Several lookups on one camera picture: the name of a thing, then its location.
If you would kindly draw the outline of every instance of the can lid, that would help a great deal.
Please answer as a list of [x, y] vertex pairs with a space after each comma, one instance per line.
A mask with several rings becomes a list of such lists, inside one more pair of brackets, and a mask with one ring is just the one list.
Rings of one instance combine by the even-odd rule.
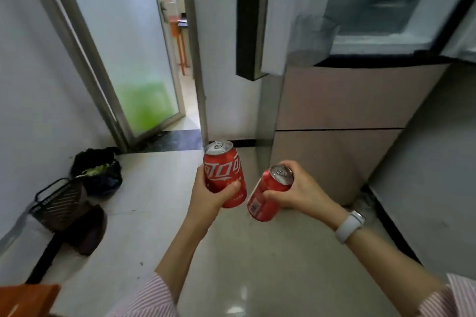
[[294, 182], [293, 171], [282, 164], [277, 164], [269, 169], [271, 176], [283, 186], [290, 186]]
[[233, 143], [228, 140], [217, 140], [211, 142], [205, 147], [205, 154], [208, 155], [220, 155], [228, 152], [233, 148]]

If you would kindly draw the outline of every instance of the black plastic bag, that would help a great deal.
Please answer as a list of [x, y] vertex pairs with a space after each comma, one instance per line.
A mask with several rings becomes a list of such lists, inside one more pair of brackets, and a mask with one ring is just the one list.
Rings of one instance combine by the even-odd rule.
[[122, 184], [121, 166], [116, 159], [117, 147], [87, 149], [74, 158], [71, 177], [81, 176], [88, 196], [105, 197], [113, 194]]

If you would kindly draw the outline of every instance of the basket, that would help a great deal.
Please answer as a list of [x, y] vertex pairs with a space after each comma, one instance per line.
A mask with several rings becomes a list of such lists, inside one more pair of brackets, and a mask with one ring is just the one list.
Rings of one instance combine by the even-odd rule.
[[[39, 200], [40, 194], [61, 181], [67, 183]], [[81, 180], [60, 178], [35, 195], [36, 204], [30, 209], [30, 214], [51, 232], [62, 232], [90, 209], [85, 200], [86, 190]]]

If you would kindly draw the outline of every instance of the hand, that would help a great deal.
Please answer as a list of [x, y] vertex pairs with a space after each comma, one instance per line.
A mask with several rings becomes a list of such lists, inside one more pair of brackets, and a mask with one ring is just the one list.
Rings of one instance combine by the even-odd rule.
[[212, 193], [205, 185], [203, 165], [198, 167], [185, 222], [191, 224], [204, 237], [215, 218], [217, 218], [222, 204], [239, 191], [240, 185], [239, 181], [234, 181], [221, 192]]
[[284, 207], [293, 207], [336, 230], [347, 218], [348, 212], [331, 200], [299, 163], [284, 160], [280, 164], [293, 171], [294, 183], [286, 192], [265, 191], [265, 198], [275, 200]]

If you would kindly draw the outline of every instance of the pink striped shirt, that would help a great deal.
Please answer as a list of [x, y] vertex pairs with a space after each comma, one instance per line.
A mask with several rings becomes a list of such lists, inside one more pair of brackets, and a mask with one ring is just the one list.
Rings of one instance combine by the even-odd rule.
[[[421, 317], [476, 316], [476, 282], [448, 274], [449, 284], [433, 293], [420, 305]], [[177, 317], [169, 288], [155, 274], [136, 294], [125, 298], [107, 317]]]

